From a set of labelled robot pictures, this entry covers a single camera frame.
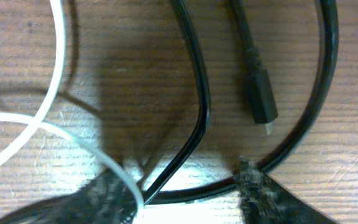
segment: curved black cable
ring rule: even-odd
[[[206,131],[206,126],[209,120],[209,111],[211,103],[209,99],[208,80],[205,72],[203,55],[201,53],[200,45],[198,44],[198,38],[193,25],[190,21],[190,16],[186,10],[183,0],[171,0],[171,4],[177,15],[180,29],[185,38],[186,47],[190,56],[191,64],[193,66],[196,87],[198,92],[198,99],[200,101],[200,110],[198,113],[197,124],[187,140],[186,144],[180,150],[180,152],[172,159],[169,165],[164,171],[157,177],[154,183],[147,189],[144,194],[145,204],[156,196],[161,188],[168,182],[168,180],[174,175],[174,173],[181,167],[181,165],[188,159],[190,154],[200,143]]]
[[[274,150],[265,159],[258,163],[259,168],[265,173],[273,170],[279,163],[288,157],[288,155],[301,143],[302,139],[308,134],[310,127],[316,121],[316,118],[321,111],[333,79],[339,44],[339,25],[336,2],[334,0],[319,1],[324,24],[323,64],[318,76],[316,77],[308,106],[306,106],[306,109],[303,112],[299,122],[294,127],[293,131],[288,135],[288,137],[276,148],[276,150]],[[150,202],[150,204],[154,205],[192,202],[194,200],[211,198],[221,194],[226,194],[236,189],[237,186],[235,184],[235,180],[233,177],[230,177],[212,184],[195,187],[192,189],[159,192]],[[36,215],[46,212],[48,208],[53,206],[52,204],[56,204],[57,201],[64,200],[66,197],[67,196],[61,196],[53,199],[43,200],[36,204],[21,208],[14,213],[11,213],[10,215],[0,219],[0,224],[19,223],[19,220],[28,220],[31,217],[34,218]]]

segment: wood grain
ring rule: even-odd
[[[225,0],[187,0],[209,78],[211,124],[165,190],[219,180],[239,156],[259,160],[291,130],[316,75],[319,35],[313,1],[246,1],[280,113],[271,136],[244,101],[244,65]],[[64,1],[67,57],[47,121],[121,161],[144,188],[185,143],[198,100],[188,54],[168,1]],[[271,176],[340,223],[358,223],[358,1],[338,1],[340,48],[324,109],[310,135]],[[55,60],[48,1],[0,0],[0,111],[35,114]],[[24,126],[0,123],[0,150]],[[100,164],[44,131],[0,168],[0,217],[74,192]],[[240,223],[237,193],[191,205],[148,207],[144,223]]]

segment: wooden surface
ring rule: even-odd
[[[230,176],[238,157],[259,160],[305,108],[318,63],[312,0],[250,0],[246,12],[269,69],[279,118],[271,136],[252,122],[240,85],[244,66],[226,0],[187,0],[209,78],[211,124],[165,190]],[[67,54],[47,121],[104,149],[144,188],[180,150],[198,100],[188,54],[165,0],[64,2]],[[310,135],[271,176],[340,223],[358,223],[358,1],[339,0],[337,70]],[[0,111],[35,114],[55,60],[47,0],[0,1]],[[24,126],[0,123],[0,150]],[[88,153],[45,131],[0,168],[0,217],[74,192],[101,169]],[[192,205],[147,207],[143,223],[240,223],[237,194]]]

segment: white cord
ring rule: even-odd
[[[53,100],[58,91],[60,80],[62,79],[63,63],[65,56],[65,30],[64,30],[64,16],[63,7],[60,0],[50,0],[52,8],[53,19],[55,21],[56,30],[56,59],[55,68],[53,70],[52,79],[45,99],[40,108],[35,114],[34,118],[28,122],[28,126],[20,133],[20,135],[13,140],[7,148],[0,152],[0,166],[8,161],[20,148],[33,136],[37,131],[38,126],[46,117]]]
[[[35,118],[24,114],[0,113],[0,121],[3,122],[31,124],[34,122],[34,119]],[[144,199],[142,192],[136,185],[135,181],[129,176],[129,174],[126,173],[126,171],[124,171],[124,169],[122,169],[122,167],[116,161],[106,155],[103,151],[100,151],[98,148],[93,147],[91,144],[82,140],[79,136],[67,130],[64,130],[54,124],[42,122],[39,127],[46,131],[54,133],[57,136],[62,137],[63,139],[77,143],[78,145],[88,150],[90,153],[94,154],[100,162],[109,167],[127,185],[129,191],[135,198],[138,217],[140,216],[140,214],[142,214],[141,211],[144,208]]]

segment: metal connector tip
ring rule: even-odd
[[[273,132],[273,122],[265,124],[266,135],[270,135]]]

